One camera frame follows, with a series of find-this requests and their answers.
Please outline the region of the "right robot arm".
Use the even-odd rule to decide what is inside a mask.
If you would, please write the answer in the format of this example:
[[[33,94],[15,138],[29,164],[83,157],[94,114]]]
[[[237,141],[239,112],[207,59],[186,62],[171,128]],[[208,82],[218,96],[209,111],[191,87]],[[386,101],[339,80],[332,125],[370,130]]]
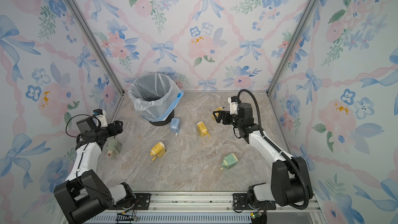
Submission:
[[[271,181],[252,185],[248,188],[248,202],[253,208],[266,203],[291,206],[304,210],[313,197],[307,163],[303,158],[294,157],[265,133],[260,122],[255,122],[249,103],[231,103],[230,111],[212,112],[217,123],[231,125],[238,131],[238,138],[255,148],[272,167]]]

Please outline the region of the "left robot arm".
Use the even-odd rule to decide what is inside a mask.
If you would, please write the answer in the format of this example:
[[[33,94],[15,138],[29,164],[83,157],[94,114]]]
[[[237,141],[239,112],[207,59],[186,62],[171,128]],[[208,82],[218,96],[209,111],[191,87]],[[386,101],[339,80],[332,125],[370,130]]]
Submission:
[[[123,123],[102,125],[97,118],[77,122],[77,157],[65,182],[54,189],[59,206],[70,224],[82,224],[111,208],[130,210],[137,197],[127,183],[108,188],[96,173],[97,162],[108,140],[123,132]]]

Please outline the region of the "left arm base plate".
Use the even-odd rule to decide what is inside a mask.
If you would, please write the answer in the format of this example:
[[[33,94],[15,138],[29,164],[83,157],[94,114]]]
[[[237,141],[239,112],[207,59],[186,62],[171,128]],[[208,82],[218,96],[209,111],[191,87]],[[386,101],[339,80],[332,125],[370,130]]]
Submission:
[[[150,193],[133,193],[133,196],[123,198],[109,210],[149,210],[150,200]]]

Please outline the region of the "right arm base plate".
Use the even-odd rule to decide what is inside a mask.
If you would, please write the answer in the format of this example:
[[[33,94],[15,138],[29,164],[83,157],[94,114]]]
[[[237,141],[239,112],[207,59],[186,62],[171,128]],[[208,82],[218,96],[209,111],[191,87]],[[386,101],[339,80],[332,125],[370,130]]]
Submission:
[[[269,211],[276,210],[276,204],[270,201],[265,202],[251,202],[247,193],[234,193],[233,195],[233,209],[241,212],[245,210],[250,211]]]

